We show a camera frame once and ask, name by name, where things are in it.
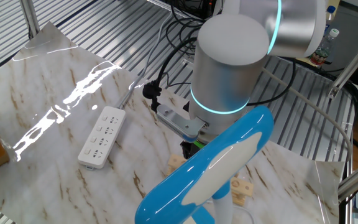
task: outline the white cable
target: white cable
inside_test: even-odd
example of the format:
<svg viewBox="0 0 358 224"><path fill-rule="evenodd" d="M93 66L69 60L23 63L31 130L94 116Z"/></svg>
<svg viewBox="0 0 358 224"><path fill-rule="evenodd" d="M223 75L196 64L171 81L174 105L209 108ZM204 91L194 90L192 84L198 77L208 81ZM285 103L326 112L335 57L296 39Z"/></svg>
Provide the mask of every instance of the white cable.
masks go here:
<svg viewBox="0 0 358 224"><path fill-rule="evenodd" d="M279 84L281 84L281 85L283 85L285 87L288 86L288 84L286 84L285 82L281 81L281 79L277 78L275 75L273 75L273 73L271 73L270 71L266 70L266 68L262 68L262 70L265 73L267 73L271 78L273 78L274 80L278 81ZM345 139L345 142L347 144L346 162L349 161L350 158L352 157L353 147L352 147L351 141L349 140L349 137L347 137L347 134L342 129L342 127L335 120L333 120L328 114L326 114L322 109L320 109L318 106L316 106L310 100L308 100L305 96L303 96L301 93L296 91L294 88L291 87L290 91L293 92L297 97L301 98L305 103L307 103L309 106L311 106L317 112L319 112L321 115L323 115L329 122L331 122L335 126L336 129L338 129L338 131L342 134L342 136Z"/></svg>
<svg viewBox="0 0 358 224"><path fill-rule="evenodd" d="M154 52L154 50L157 48L158 44L160 43L160 39L161 39L161 33L162 33L162 29L165 25L165 23L171 19L172 14L170 13L169 16L162 22L161 26L160 26L160 31L158 32L158 38L155 41L154 46L150 49L149 52L149 56L147 57L147 61L146 61L146 65L142 70L142 73L136 78L136 80L130 85L129 90L127 91L127 93L120 99L120 101L117 103L117 105L115 106L118 109L121 109L121 107L128 101L129 96L132 94L132 92L135 90L136 85L139 83L139 81L145 76L146 74L146 70L147 67L149 66L149 61L150 58L152 57L152 54Z"/></svg>
<svg viewBox="0 0 358 224"><path fill-rule="evenodd" d="M246 208L244 208L244 207L240 207L240 206L238 206L238 205L233 205L233 207L234 207L234 208L241 209L241 210L244 210L245 212L247 212L248 215L251 217L252 224L256 224L254 215L252 214L252 212L251 212L250 210L248 210L248 209L246 209Z"/></svg>

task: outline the bottle cap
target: bottle cap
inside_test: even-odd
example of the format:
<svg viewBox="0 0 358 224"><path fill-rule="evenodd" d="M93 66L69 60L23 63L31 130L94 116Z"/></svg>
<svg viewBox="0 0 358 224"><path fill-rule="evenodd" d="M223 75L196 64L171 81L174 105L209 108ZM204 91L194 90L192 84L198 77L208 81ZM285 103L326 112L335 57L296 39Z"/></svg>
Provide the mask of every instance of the bottle cap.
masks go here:
<svg viewBox="0 0 358 224"><path fill-rule="evenodd" d="M331 31L329 31L329 35L331 37L337 37L338 34L339 34L339 30L337 30L337 29L332 29Z"/></svg>
<svg viewBox="0 0 358 224"><path fill-rule="evenodd" d="M327 12L329 13L334 13L335 12L335 7L334 6L329 6L328 9L327 9Z"/></svg>

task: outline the water bottle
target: water bottle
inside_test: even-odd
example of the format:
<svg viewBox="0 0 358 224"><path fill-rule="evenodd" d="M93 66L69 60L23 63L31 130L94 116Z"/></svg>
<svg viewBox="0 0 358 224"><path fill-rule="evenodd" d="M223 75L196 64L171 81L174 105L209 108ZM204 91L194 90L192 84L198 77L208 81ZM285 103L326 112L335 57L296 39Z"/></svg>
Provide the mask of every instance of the water bottle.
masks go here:
<svg viewBox="0 0 358 224"><path fill-rule="evenodd" d="M323 38L317 50L310 55L310 62L315 65L322 65L328 55L331 53L332 46L334 45L335 37L339 34L339 30L331 29L329 35Z"/></svg>
<svg viewBox="0 0 358 224"><path fill-rule="evenodd" d="M331 25L332 21L334 20L334 12L335 12L334 6L329 6L326 12L326 30L324 33L327 33L327 30L329 26Z"/></svg>

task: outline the blue and white object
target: blue and white object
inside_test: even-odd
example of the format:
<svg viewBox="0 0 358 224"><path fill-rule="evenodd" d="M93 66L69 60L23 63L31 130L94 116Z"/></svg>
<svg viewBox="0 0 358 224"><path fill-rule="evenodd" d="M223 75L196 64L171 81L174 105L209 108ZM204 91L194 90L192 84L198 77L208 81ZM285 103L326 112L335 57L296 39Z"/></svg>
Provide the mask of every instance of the blue and white object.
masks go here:
<svg viewBox="0 0 358 224"><path fill-rule="evenodd" d="M231 200L231 177L265 146L272 131L268 108L259 106L247 113L147 194L135 223L214 223L203 204L211 197ZM231 223L231 215L221 216Z"/></svg>

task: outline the table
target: table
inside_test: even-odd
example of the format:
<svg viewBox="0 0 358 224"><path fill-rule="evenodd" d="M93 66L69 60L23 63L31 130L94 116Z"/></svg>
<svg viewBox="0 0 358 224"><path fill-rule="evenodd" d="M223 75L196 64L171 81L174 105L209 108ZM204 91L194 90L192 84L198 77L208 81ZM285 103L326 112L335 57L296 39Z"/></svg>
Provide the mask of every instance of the table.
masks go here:
<svg viewBox="0 0 358 224"><path fill-rule="evenodd" d="M0 135L12 161L0 167L0 211L17 223L133 223L137 206L165 177L181 139L159 123L137 86L108 163L77 162L101 110L135 75L93 55L48 23L0 68ZM182 116L186 100L159 101ZM337 222L343 162L316 162L269 142L240 171L254 195L245 207L258 223ZM235 211L235 224L243 223Z"/></svg>

